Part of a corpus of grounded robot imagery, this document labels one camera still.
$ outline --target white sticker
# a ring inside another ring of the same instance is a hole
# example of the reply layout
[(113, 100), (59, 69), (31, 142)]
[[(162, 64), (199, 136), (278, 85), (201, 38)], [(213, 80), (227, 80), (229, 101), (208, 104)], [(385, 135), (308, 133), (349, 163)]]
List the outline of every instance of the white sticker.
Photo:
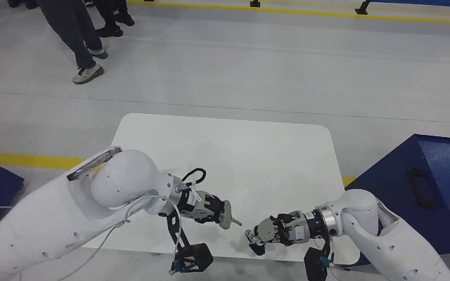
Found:
[(313, 219), (314, 218), (314, 214), (309, 211), (307, 213), (304, 213), (304, 217), (307, 218), (307, 219)]
[(191, 192), (189, 192), (189, 198), (187, 203), (191, 206), (195, 206), (195, 204), (197, 204), (197, 199), (195, 198), (194, 194)]
[(295, 239), (304, 239), (304, 226), (295, 226)]

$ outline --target robotic arm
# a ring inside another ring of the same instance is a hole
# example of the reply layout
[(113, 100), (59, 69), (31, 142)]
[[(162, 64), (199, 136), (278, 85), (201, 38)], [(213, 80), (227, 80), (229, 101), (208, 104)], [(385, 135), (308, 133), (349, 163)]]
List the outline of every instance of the robotic arm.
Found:
[[(190, 174), (200, 179), (185, 182)], [(113, 147), (86, 160), (31, 193), (0, 221), (0, 281), (49, 259), (58, 259), (140, 210), (167, 218), (178, 252), (171, 272), (204, 271), (212, 263), (206, 244), (190, 245), (179, 232), (181, 215), (223, 229), (237, 223), (228, 200), (195, 190), (206, 176), (195, 169), (180, 179), (160, 173), (152, 159), (137, 150)]]
[[(378, 235), (378, 220), (383, 229)], [(293, 211), (270, 216), (245, 236), (259, 256), (266, 243), (285, 246), (302, 244), (322, 237), (322, 250), (309, 248), (304, 262), (310, 281), (326, 279), (333, 237), (348, 235), (367, 259), (391, 281), (450, 280), (450, 270), (431, 246), (404, 219), (365, 190), (349, 190), (336, 201), (325, 203), (313, 211)]]

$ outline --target concrete floor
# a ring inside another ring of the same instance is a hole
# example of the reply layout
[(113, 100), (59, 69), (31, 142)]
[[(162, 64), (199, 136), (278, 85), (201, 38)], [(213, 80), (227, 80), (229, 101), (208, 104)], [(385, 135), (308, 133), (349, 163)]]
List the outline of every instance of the concrete floor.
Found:
[[(413, 133), (450, 136), (448, 25), (148, 6), (131, 14), (134, 27), (103, 40), (105, 74), (76, 86), (75, 58), (39, 9), (0, 3), (0, 152), (88, 157), (110, 144), (124, 115), (146, 112), (320, 124), (342, 175), (358, 176)], [(34, 187), (58, 173), (13, 170)], [(89, 252), (23, 280), (58, 279)], [(168, 260), (102, 251), (70, 280), (168, 280)], [(204, 275), (175, 278), (304, 276), (298, 264), (220, 260)]]

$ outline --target navy blue box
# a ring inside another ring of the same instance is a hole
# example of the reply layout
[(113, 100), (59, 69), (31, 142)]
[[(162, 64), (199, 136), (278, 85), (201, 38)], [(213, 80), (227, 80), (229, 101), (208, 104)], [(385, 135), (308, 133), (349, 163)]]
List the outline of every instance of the navy blue box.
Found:
[(0, 219), (9, 211), (13, 200), (23, 187), (23, 178), (0, 167)]
[[(450, 254), (450, 138), (412, 135), (347, 186), (373, 193), (441, 255)], [(361, 254), (354, 266), (370, 264)]]

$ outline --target white table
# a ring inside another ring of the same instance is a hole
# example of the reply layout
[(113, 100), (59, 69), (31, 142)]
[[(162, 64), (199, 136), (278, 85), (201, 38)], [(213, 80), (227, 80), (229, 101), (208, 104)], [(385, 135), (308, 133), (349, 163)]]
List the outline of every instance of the white table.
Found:
[[(178, 177), (196, 167), (206, 169), (207, 177), (197, 188), (230, 200), (233, 216), (243, 224), (223, 230), (215, 223), (183, 219), (190, 243), (205, 242), (213, 256), (303, 261), (313, 241), (288, 248), (270, 244), (258, 257), (243, 233), (270, 215), (311, 211), (344, 192), (330, 132), (318, 125), (129, 114), (112, 145), (143, 151), (159, 170)], [(173, 252), (165, 218), (140, 211), (131, 221), (103, 247)], [(103, 238), (85, 247), (97, 247)], [(358, 260), (359, 251), (348, 237), (335, 239), (333, 246), (336, 263)]]

